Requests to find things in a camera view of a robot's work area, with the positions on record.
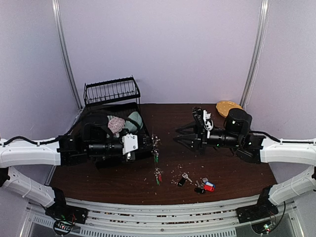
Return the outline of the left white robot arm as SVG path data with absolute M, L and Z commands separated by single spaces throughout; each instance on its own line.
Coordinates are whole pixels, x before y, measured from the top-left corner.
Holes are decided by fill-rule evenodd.
M 0 185 L 24 198 L 41 204 L 47 212 L 60 219 L 71 215 L 63 191 L 44 187 L 31 178 L 19 173 L 17 165 L 48 164 L 73 166 L 88 160 L 101 162 L 118 159 L 126 162 L 136 160 L 138 154 L 153 149 L 151 137 L 142 132 L 142 121 L 121 116 L 122 128 L 114 131 L 111 122 L 116 116 L 111 113 L 90 112 L 78 123 L 80 130 L 73 133 L 70 128 L 56 138 L 32 141 L 23 136 L 0 141 Z

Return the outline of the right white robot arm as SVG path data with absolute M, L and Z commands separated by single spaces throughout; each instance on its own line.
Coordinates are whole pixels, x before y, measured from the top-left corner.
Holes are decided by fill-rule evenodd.
M 211 114 L 202 108 L 192 110 L 194 121 L 176 129 L 174 141 L 191 151 L 203 154 L 207 147 L 227 148 L 247 163 L 300 163 L 308 168 L 280 184 L 262 190 L 253 214 L 265 217 L 272 208 L 316 188 L 316 141 L 278 139 L 263 131 L 250 129 L 252 116 L 233 108 L 228 112 L 224 127 L 215 127 Z

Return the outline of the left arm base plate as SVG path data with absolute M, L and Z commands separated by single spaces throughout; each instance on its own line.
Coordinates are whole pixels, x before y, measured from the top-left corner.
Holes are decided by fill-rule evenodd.
M 54 220 L 66 221 L 71 224 L 85 224 L 88 215 L 86 208 L 65 205 L 45 207 L 45 214 Z

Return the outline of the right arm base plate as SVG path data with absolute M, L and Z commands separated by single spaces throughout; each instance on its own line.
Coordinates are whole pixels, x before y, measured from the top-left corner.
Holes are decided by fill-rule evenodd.
M 236 213 L 239 223 L 246 223 L 270 217 L 271 214 L 278 214 L 278 208 L 250 205 L 237 208 Z

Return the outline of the keyring with green tag keys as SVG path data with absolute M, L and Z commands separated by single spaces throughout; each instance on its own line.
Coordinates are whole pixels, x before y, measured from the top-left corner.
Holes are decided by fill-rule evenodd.
M 160 139 L 159 137 L 154 133 L 154 128 L 152 128 L 152 144 L 153 144 L 153 149 L 152 149 L 152 155 L 154 159 L 154 176 L 156 180 L 156 184 L 158 186 L 161 185 L 162 183 L 162 174 L 163 171 L 159 167 L 159 146 L 160 146 Z

